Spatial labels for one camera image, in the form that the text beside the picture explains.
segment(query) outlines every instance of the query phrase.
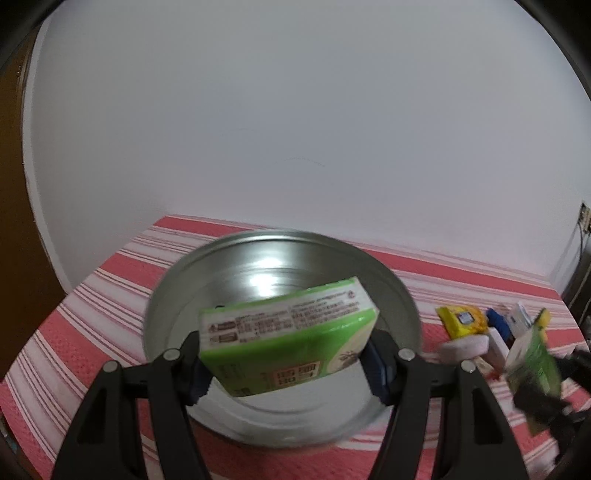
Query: metal basin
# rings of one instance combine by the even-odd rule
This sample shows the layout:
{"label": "metal basin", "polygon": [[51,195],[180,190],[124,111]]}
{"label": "metal basin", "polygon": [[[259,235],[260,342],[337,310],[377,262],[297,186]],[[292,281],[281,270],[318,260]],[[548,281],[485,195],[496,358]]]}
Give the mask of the metal basin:
{"label": "metal basin", "polygon": [[[377,326],[399,346],[420,349],[416,306],[386,266],[344,242],[314,233],[254,231],[198,248],[166,273],[144,322],[148,360],[198,328],[199,310],[259,300],[356,276],[380,309]],[[330,443],[363,430],[384,407],[359,363],[317,381],[233,398],[214,380],[189,415],[232,440],[266,447]]]}

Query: red and white striped tablecloth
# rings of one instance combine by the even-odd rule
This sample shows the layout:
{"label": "red and white striped tablecloth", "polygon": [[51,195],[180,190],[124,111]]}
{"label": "red and white striped tablecloth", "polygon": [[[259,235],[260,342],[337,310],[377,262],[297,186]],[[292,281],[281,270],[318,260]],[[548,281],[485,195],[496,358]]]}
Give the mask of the red and white striped tablecloth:
{"label": "red and white striped tablecloth", "polygon": [[[69,294],[35,332],[0,384],[0,407],[25,454],[44,479],[49,479],[70,420],[101,366],[111,358],[122,365],[145,361],[142,316],[152,289],[181,256],[249,225],[166,216],[127,243]],[[536,314],[549,309],[548,345],[554,353],[584,346],[583,336],[560,296],[543,278],[481,262],[416,251],[358,245],[402,279],[417,303],[423,324],[423,355],[436,361],[437,346],[448,340],[435,313],[444,304],[510,306],[521,300]],[[524,416],[514,410],[504,381],[490,386],[501,404],[526,464],[535,471],[556,454],[547,433],[532,438]],[[563,394],[579,409],[588,395],[571,381]],[[430,476],[439,425],[432,403],[417,478]],[[154,438],[145,404],[140,408],[142,442],[152,480],[161,479]],[[199,448],[209,469],[232,480],[361,480],[367,478],[385,431],[385,419],[351,439],[322,451],[292,455],[264,452],[227,443],[199,427]]]}

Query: wall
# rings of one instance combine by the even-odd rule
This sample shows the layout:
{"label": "wall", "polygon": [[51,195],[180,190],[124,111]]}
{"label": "wall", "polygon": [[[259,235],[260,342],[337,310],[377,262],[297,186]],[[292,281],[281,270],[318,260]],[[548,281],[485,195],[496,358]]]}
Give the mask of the wall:
{"label": "wall", "polygon": [[591,108],[512,0],[68,0],[25,119],[62,282],[166,212],[566,283]]}

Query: screw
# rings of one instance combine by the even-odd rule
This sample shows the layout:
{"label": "screw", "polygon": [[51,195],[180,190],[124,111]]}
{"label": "screw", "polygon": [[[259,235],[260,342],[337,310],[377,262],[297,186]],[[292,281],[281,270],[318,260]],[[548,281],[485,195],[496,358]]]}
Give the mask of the screw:
{"label": "screw", "polygon": [[413,358],[415,358],[416,355],[410,348],[401,348],[398,351],[398,356],[402,360],[406,360],[407,362],[410,362]]}
{"label": "screw", "polygon": [[472,360],[463,360],[460,367],[462,367],[464,372],[468,372],[469,374],[476,370],[476,364]]}
{"label": "screw", "polygon": [[103,371],[110,374],[117,370],[119,363],[115,360],[109,360],[106,364],[103,365]]}
{"label": "screw", "polygon": [[169,348],[164,352],[164,359],[168,360],[169,362],[175,361],[177,358],[181,356],[181,352],[177,348]]}

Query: power socket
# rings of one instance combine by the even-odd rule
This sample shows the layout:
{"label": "power socket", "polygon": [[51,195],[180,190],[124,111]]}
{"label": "power socket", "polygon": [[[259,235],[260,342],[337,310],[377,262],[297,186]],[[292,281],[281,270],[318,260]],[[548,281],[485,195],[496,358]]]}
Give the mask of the power socket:
{"label": "power socket", "polygon": [[591,233],[591,209],[585,204],[585,202],[581,203],[579,225],[583,229],[583,233]]}

